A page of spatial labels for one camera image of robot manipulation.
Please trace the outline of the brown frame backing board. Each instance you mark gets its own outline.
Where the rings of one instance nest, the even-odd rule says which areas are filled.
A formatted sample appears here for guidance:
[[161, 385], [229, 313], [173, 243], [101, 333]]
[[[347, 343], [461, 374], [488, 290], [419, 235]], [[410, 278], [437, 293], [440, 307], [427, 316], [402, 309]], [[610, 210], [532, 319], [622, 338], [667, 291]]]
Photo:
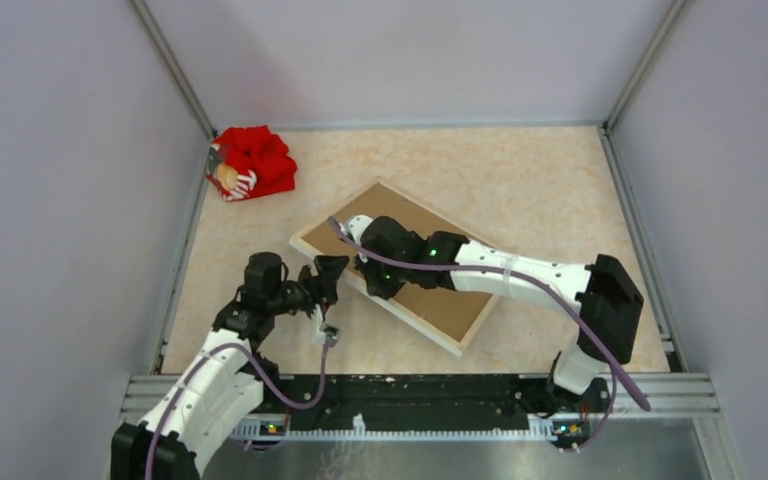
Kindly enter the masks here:
[[[423, 237], [435, 231], [448, 231], [486, 241], [463, 223], [420, 202], [415, 195], [383, 180], [376, 180], [320, 213], [293, 235], [289, 243], [309, 258], [318, 255], [352, 256], [351, 249], [327, 225], [327, 218], [333, 216], [345, 223], [356, 214], [392, 217]], [[343, 279], [363, 297], [456, 356], [463, 353], [499, 300], [491, 294], [424, 290], [413, 284], [402, 287], [393, 298], [383, 300], [366, 293], [365, 281], [354, 267], [347, 268]]]

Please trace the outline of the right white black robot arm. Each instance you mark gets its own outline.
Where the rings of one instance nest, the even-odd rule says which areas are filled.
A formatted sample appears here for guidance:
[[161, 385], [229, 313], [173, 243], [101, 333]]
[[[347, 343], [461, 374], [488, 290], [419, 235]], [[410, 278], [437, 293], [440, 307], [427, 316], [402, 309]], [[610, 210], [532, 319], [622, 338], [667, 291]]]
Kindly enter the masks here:
[[387, 216], [355, 215], [337, 227], [357, 254], [371, 297], [390, 299], [404, 285], [498, 295], [554, 309], [578, 335], [559, 353], [546, 385], [549, 404], [572, 412], [595, 376], [608, 369], [645, 411], [650, 403], [624, 367], [631, 360], [644, 298], [622, 263], [600, 254], [589, 264], [536, 260], [462, 234], [427, 237]]

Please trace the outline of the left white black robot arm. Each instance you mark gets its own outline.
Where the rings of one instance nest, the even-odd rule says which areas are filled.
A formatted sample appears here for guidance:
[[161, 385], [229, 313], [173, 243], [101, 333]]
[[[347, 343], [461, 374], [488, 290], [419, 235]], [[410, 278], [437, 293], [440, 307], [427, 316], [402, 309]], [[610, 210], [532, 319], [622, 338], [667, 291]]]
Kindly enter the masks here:
[[279, 402], [295, 411], [316, 406], [326, 375], [319, 375], [311, 399], [295, 401], [281, 391], [277, 366], [258, 348], [277, 317], [303, 313], [325, 363], [339, 337], [325, 315], [338, 301], [337, 283], [349, 262], [347, 256], [319, 255], [292, 280], [280, 255], [251, 255], [242, 284], [216, 315], [191, 364], [139, 421], [124, 422], [115, 431], [110, 478], [198, 479], [250, 413], [268, 413]]

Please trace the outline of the wooden picture frame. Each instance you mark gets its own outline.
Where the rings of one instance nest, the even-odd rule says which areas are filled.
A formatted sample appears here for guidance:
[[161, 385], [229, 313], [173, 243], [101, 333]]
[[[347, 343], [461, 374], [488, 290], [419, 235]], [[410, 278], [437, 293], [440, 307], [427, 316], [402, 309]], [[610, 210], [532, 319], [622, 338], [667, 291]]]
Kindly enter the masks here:
[[411, 264], [411, 263], [394, 261], [394, 260], [379, 256], [369, 250], [364, 249], [361, 245], [355, 244], [345, 233], [344, 223], [338, 221], [333, 216], [330, 216], [327, 218], [327, 225], [331, 228], [331, 230], [336, 235], [336, 237], [351, 249], [353, 255], [349, 256], [351, 258], [351, 261], [348, 267], [352, 266], [355, 268], [355, 259], [357, 256], [360, 256], [360, 259], [363, 262], [366, 262], [367, 256], [369, 256], [382, 263], [387, 263], [387, 264], [395, 265], [398, 267], [405, 267], [405, 268], [414, 269], [414, 270], [432, 271], [436, 273], [437, 287], [432, 289], [422, 288], [424, 290], [446, 289], [446, 290], [452, 291], [450, 288], [451, 284], [446, 274], [443, 272], [437, 271], [436, 268], [439, 265], [452, 263], [454, 260], [454, 254], [457, 247], [459, 247], [463, 241], [470, 238], [462, 234], [448, 232], [448, 231], [435, 231], [429, 234], [428, 236], [423, 237], [415, 231], [417, 234], [419, 234], [421, 237], [427, 240], [428, 251], [425, 257], [426, 261], [423, 264]]

